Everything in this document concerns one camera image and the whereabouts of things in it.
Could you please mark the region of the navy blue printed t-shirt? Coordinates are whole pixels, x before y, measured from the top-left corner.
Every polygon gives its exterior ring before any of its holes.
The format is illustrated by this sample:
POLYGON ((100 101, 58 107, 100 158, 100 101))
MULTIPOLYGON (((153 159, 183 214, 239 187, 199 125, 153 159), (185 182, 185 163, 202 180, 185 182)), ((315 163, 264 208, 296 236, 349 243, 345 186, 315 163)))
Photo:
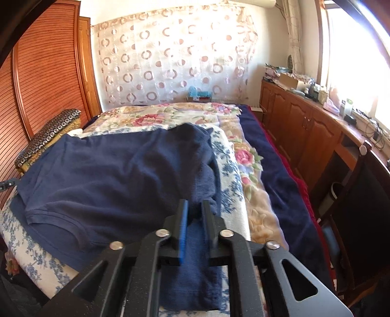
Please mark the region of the navy blue printed t-shirt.
POLYGON ((221 213, 212 131, 172 129, 86 138, 64 135, 29 168, 10 203, 43 249, 81 271, 109 243, 138 242, 188 202, 181 266, 163 269, 161 305, 171 310, 221 306, 221 268, 208 266, 202 203, 221 213))

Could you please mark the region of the navy blue bed blanket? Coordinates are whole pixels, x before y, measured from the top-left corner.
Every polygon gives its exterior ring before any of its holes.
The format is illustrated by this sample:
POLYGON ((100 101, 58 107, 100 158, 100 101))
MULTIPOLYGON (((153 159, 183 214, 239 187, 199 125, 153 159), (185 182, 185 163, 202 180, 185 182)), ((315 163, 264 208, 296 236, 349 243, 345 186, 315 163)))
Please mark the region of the navy blue bed blanket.
POLYGON ((244 104, 240 104, 239 108, 245 139, 263 157, 261 180, 290 253, 334 291, 328 249, 315 220, 305 182, 293 174, 287 159, 277 150, 251 108, 244 104))

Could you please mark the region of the blue white floral bedspread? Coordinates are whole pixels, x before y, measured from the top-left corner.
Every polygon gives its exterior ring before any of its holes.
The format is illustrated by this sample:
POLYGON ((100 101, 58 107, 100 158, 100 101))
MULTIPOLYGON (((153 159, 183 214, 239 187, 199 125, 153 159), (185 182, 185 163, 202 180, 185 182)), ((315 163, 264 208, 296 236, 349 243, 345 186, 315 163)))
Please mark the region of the blue white floral bedspread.
POLYGON ((249 236, 238 163, 224 131, 158 125, 64 135, 21 178, 1 234, 52 297, 113 241, 137 242, 188 202, 188 251, 163 270, 161 316, 228 316, 227 270, 206 267, 201 203, 249 236))

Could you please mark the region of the dark wooden chair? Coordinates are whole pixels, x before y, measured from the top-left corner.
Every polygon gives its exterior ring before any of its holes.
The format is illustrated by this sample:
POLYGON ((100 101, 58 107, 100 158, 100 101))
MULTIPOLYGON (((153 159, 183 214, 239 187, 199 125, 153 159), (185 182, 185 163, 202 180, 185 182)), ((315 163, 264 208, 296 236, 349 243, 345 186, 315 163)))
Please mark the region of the dark wooden chair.
POLYGON ((389 170, 369 142, 360 146, 356 166, 320 226, 336 294, 351 307, 389 278, 389 170))

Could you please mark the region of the brown wooden sideboard cabinet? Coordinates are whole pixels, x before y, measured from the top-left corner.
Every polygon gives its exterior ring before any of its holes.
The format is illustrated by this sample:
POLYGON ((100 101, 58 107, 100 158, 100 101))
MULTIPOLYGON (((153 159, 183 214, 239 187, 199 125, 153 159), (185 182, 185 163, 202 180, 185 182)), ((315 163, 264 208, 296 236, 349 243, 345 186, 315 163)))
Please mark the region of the brown wooden sideboard cabinet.
POLYGON ((309 191, 317 185, 334 153, 353 169, 359 146, 368 140, 363 129, 266 80, 261 83, 259 105, 266 111, 266 131, 309 191))

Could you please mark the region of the floral pink green blanket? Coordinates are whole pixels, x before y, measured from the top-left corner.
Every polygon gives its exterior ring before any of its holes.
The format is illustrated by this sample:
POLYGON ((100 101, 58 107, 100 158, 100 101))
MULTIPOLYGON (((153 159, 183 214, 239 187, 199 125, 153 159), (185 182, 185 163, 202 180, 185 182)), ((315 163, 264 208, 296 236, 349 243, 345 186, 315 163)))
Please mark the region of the floral pink green blanket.
POLYGON ((172 129, 192 123, 211 129, 211 144, 221 181, 221 216, 226 226, 247 240, 277 241, 288 249, 270 197, 261 180, 263 159, 245 139, 236 105, 174 103, 123 106, 104 112, 82 137, 172 129))

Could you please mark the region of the light blue toy on box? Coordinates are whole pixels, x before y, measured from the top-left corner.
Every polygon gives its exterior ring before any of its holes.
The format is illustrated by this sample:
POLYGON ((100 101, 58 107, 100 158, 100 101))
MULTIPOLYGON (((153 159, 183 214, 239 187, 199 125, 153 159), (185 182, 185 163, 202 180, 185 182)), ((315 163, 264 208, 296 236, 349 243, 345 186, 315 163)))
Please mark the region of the light blue toy on box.
POLYGON ((188 102, 211 102, 212 101, 212 92, 200 90, 196 87, 189 87, 188 94, 186 96, 188 102))

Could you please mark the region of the cardboard box on sideboard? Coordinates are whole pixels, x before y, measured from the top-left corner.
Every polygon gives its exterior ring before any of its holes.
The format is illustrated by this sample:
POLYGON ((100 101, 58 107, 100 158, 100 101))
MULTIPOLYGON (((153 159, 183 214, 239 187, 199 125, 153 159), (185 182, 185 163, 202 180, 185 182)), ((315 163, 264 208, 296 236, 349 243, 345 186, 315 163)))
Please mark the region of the cardboard box on sideboard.
POLYGON ((289 73, 281 73, 278 80, 282 85, 289 89, 303 91, 306 88, 306 84, 303 81, 291 77, 289 73))

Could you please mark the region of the brown louvered wooden wardrobe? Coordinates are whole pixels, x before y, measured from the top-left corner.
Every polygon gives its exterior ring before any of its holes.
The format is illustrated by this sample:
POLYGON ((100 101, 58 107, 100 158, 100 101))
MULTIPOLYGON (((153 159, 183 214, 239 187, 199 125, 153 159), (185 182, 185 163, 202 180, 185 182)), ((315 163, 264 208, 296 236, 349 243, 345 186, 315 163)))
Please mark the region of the brown louvered wooden wardrobe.
POLYGON ((81 1, 55 1, 26 30, 1 66, 1 180, 19 176, 15 158, 65 109, 85 125, 102 112, 81 1))

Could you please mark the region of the white circle-pattern sheer curtain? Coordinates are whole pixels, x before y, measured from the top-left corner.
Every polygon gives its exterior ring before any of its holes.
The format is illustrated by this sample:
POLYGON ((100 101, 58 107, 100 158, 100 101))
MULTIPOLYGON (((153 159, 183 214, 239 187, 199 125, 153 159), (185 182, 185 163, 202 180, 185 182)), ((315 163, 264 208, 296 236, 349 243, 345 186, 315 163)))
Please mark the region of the white circle-pattern sheer curtain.
POLYGON ((248 97, 258 35, 244 7, 150 10, 96 24, 93 36, 105 108, 181 102, 191 86, 217 101, 248 97))

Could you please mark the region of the beige window side curtain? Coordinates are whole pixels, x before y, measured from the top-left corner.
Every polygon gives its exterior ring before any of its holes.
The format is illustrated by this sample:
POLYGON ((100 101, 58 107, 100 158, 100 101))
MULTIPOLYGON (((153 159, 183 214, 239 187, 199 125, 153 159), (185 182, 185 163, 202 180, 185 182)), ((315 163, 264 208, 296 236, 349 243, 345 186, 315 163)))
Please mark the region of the beige window side curtain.
POLYGON ((302 55, 302 18, 298 0, 281 0, 289 38, 289 54, 292 57, 294 73, 304 73, 302 55))

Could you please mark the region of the bright window with wooden frame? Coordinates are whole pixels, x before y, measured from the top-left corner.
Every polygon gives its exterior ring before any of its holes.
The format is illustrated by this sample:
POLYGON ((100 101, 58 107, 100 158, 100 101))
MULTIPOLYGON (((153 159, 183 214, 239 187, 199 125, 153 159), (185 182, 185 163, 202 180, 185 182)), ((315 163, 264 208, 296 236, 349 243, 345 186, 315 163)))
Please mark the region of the bright window with wooden frame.
POLYGON ((319 1, 329 51, 327 85, 389 125, 389 32, 364 1, 319 1))

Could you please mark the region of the white wall air conditioner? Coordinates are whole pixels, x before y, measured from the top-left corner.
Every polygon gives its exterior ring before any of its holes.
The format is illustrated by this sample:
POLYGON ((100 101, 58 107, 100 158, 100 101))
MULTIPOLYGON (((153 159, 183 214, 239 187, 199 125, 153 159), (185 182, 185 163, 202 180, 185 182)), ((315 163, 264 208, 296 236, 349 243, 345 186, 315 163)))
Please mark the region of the white wall air conditioner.
POLYGON ((276 6, 277 0, 224 0, 224 3, 234 3, 240 5, 253 5, 271 9, 276 6))

